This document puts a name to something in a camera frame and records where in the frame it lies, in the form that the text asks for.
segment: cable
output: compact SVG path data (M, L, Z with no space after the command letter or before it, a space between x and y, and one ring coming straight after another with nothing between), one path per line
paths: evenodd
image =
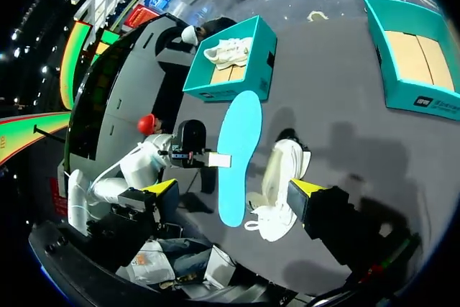
M80 209L83 209L83 210L85 210L85 211L88 213L88 215L89 215L90 217L92 217L93 219L97 219L98 221L101 220L100 218L94 216L91 212L89 212L89 210L88 210L87 208L84 208L83 206L80 206L80 205L72 205L71 208L80 208Z

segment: white sneaker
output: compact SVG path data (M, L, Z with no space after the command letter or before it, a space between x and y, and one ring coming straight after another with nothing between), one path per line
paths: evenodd
M204 56L223 70L232 65L245 66L251 50L252 37L219 40L215 47L204 50Z

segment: jeans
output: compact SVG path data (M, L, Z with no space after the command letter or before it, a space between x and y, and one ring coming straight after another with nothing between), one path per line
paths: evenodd
M157 240L163 253L174 270L175 277L180 278L191 273L206 271L212 245L198 239Z

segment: person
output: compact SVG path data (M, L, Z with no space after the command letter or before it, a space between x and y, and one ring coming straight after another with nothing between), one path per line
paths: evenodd
M165 289L182 280L202 281L212 244L200 239L148 240L127 268L133 283Z
M235 25L236 22L233 19L227 17L220 17L213 19L212 21L205 22L201 27L194 27L189 25L182 31L182 41L191 45L198 46L201 41L208 37L221 32L231 26Z

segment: blue insole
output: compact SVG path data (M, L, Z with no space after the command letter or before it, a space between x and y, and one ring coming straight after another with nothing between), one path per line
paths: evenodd
M218 214L227 226L243 222L246 171L262 132L262 106L253 91L243 91L230 104L218 136L217 152L231 155L230 168L218 168Z

